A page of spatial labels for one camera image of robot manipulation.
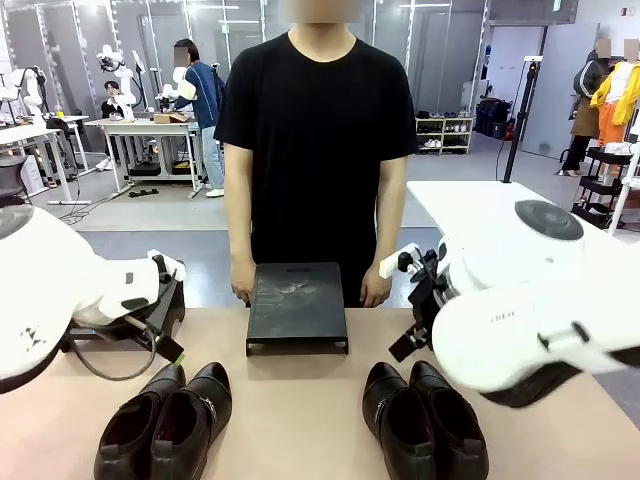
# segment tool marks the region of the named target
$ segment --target black circular cap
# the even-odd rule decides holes
[[[0,240],[24,227],[35,210],[30,205],[0,208]]]
[[[582,225],[573,215],[549,202],[516,202],[516,214],[529,227],[549,238],[580,240],[584,236]]]

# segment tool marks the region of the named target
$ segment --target man's hand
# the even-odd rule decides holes
[[[391,279],[382,278],[378,269],[380,265],[375,262],[362,279],[360,288],[360,301],[364,302],[364,308],[376,308],[382,305],[391,295]]]
[[[244,303],[251,303],[256,264],[252,258],[231,260],[231,290]]]

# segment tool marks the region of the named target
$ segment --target office chair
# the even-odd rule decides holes
[[[0,156],[0,208],[24,204],[19,195],[27,195],[27,189],[20,172],[27,158],[26,155]]]

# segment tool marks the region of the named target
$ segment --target black hair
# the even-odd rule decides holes
[[[191,57],[191,61],[195,62],[196,60],[200,60],[200,52],[198,51],[198,47],[188,38],[183,38],[182,40],[178,40],[174,47],[187,47],[189,50],[189,56]]]

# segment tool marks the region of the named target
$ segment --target light blue jeans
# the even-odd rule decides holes
[[[213,138],[216,127],[203,128],[202,152],[204,156],[204,168],[207,170],[209,183],[213,188],[224,188],[224,158],[220,151],[220,144]]]

